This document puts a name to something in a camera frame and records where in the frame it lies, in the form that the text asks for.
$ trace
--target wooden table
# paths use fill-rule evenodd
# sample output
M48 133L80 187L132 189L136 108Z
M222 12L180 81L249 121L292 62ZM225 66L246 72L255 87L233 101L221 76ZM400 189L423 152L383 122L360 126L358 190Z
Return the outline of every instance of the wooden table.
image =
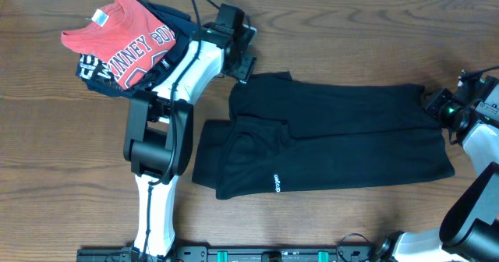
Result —
M192 13L190 0L151 0ZM257 73L339 85L421 83L455 89L461 69L499 60L499 0L215 0L245 10L258 29ZM82 246L136 236L138 196L123 159L129 102L90 92L62 30L84 27L113 0L4 0L0 5L0 260L71 261ZM204 22L215 11L202 0ZM194 151L206 119L228 117L234 80L214 80L195 107ZM460 146L456 175L365 189L216 200L179 181L180 239L213 246L328 245L346 233L377 241L440 225L474 180Z

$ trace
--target red shirt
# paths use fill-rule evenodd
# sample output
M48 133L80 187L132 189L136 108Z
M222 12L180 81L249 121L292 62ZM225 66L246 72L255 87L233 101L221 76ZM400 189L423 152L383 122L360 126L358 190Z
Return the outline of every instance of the red shirt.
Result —
M109 18L101 27L63 31L62 43L85 55L95 55L115 75L123 89L137 83L175 45L175 33L137 0L115 0L101 8Z

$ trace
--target black cloth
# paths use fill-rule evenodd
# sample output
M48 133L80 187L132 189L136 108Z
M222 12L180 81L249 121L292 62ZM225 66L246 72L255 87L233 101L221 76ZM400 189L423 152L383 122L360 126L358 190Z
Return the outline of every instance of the black cloth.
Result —
M190 36L197 30L197 25L190 22L190 16L165 5L157 5L145 0L137 1L175 32L175 46L173 46L173 48L163 56L161 61L155 64L139 82L127 90L123 90L118 83L115 83L115 79L110 71L108 74L111 76L111 79L98 75L99 73L102 74L102 72L94 73L92 71L94 70L92 67L94 63L96 63L95 67L97 70L108 70L106 62L102 62L93 55L80 55L80 62L78 62L76 68L76 75L82 79L89 90L96 91L109 97L123 96L131 98L137 90L151 90L163 83L185 55L190 43ZM88 65L83 63L82 60L91 62L91 64Z
M215 188L222 200L450 177L441 128L419 103L423 91L252 76L231 92L231 121L204 125L193 182Z

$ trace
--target white plastic part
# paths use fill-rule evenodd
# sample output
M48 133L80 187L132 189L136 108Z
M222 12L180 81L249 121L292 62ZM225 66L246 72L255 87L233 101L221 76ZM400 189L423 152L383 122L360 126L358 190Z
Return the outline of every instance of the white plastic part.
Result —
M175 175L168 185L158 184L152 190L150 199L150 234L146 253L151 256L166 256L175 240L173 229L173 205L175 202L175 188L179 177ZM149 181L156 178L148 175L135 175L139 188L139 231L133 246L143 251L147 230L147 198Z
M499 129L476 124L463 140L462 147L471 158L476 174L480 175L491 162L499 163Z
M186 55L173 70L173 73L162 84L156 86L153 91L159 97L170 99L172 84L177 80L180 73L187 67L197 51L198 41L191 41ZM183 99L194 105L200 97L204 88L216 75L220 74L224 65L223 50L216 44L201 41L199 58L190 66L176 88L175 100Z
M395 244L392 256L398 262L448 262L467 261L457 254L442 250L439 228L420 233L404 233Z

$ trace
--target wooden surface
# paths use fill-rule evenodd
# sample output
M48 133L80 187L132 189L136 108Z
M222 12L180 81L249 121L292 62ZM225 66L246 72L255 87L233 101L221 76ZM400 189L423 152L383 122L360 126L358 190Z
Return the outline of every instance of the wooden surface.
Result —
M122 156L129 102L88 91L73 75L78 55L59 40L112 1L0 6L0 260L71 261L82 246L123 246L136 236L136 183ZM151 1L193 11L189 0ZM454 89L461 69L499 59L499 0L215 1L251 16L257 73ZM203 21L213 19L199 3ZM203 121L228 117L233 84L214 80L196 105L194 151ZM475 177L461 147L448 146L448 155L456 176L441 181L225 201L191 183L193 156L177 188L175 229L214 246L307 246L350 232L378 240L434 228Z

